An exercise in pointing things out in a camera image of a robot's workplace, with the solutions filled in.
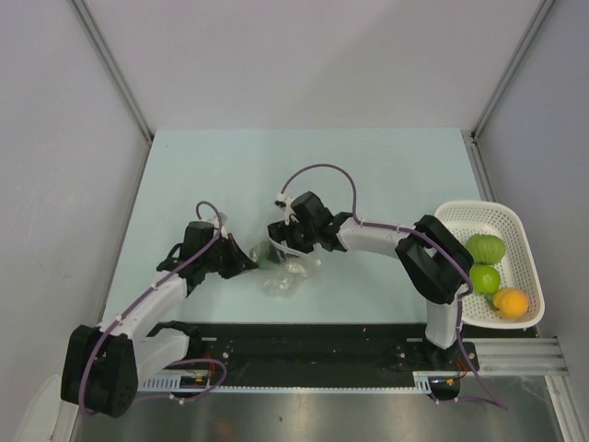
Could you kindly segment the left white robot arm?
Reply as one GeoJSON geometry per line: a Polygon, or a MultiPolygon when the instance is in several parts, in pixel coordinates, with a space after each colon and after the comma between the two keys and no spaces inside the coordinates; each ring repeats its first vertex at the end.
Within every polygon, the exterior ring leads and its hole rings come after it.
{"type": "Polygon", "coordinates": [[[197,366],[202,344],[185,332],[156,325],[210,273],[231,279],[257,264],[222,227],[192,221],[183,240],[157,265],[155,280],[123,312],[70,335],[60,396],[87,413],[123,415],[140,384],[178,362],[197,366]]]}

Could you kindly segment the orange fake fruit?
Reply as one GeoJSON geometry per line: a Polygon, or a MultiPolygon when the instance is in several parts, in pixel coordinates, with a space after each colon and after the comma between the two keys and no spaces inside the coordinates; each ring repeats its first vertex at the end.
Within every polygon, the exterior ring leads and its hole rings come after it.
{"type": "Polygon", "coordinates": [[[528,294],[513,287],[499,289],[494,294],[484,295],[483,298],[493,311],[508,320],[522,317],[529,306],[528,294]]]}

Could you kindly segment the dark green fake pepper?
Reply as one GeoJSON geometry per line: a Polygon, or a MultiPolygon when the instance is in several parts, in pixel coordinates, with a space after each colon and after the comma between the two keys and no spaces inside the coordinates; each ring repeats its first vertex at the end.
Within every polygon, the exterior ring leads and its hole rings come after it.
{"type": "Polygon", "coordinates": [[[261,270],[270,270],[275,265],[271,258],[269,246],[265,243],[253,247],[248,256],[261,270]]]}

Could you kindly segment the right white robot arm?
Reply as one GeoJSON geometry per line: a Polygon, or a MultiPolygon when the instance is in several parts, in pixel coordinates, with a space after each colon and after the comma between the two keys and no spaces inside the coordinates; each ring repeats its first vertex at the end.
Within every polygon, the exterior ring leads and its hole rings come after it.
{"type": "Polygon", "coordinates": [[[313,192],[276,203],[283,218],[267,226],[272,257],[308,257],[320,246],[332,251],[365,251],[401,262],[417,292],[425,298],[427,322],[423,357],[446,369],[460,351],[459,289],[470,285],[474,259],[465,246],[433,215],[411,227],[359,220],[351,212],[333,214],[313,192]]]}

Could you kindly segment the clear polka dot zip bag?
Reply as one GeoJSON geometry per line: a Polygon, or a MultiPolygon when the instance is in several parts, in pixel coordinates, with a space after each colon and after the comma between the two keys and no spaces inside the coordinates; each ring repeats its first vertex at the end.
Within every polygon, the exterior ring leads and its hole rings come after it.
{"type": "Polygon", "coordinates": [[[321,266],[321,259],[316,250],[304,254],[289,249],[284,243],[279,244],[270,239],[267,226],[282,220],[283,211],[278,207],[272,206],[265,209],[257,221],[256,239],[249,250],[261,243],[269,246],[275,265],[270,270],[258,268],[256,274],[259,285],[267,296],[287,298],[292,297],[304,281],[315,279],[315,274],[321,266]]]}

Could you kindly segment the light green fake fruit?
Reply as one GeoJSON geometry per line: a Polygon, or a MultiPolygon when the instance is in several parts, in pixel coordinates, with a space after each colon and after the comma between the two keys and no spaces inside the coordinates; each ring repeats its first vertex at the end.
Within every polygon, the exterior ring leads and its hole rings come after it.
{"type": "Polygon", "coordinates": [[[505,243],[501,238],[494,235],[473,235],[467,240],[465,247],[476,264],[497,264],[506,253],[505,243]]]}

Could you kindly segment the green fake apple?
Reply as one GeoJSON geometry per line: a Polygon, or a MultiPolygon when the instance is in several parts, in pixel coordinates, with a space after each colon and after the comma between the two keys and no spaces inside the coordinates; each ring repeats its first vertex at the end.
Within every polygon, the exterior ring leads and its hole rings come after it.
{"type": "Polygon", "coordinates": [[[490,265],[475,264],[469,276],[474,291],[480,294],[494,294],[501,286],[500,273],[490,265]]]}

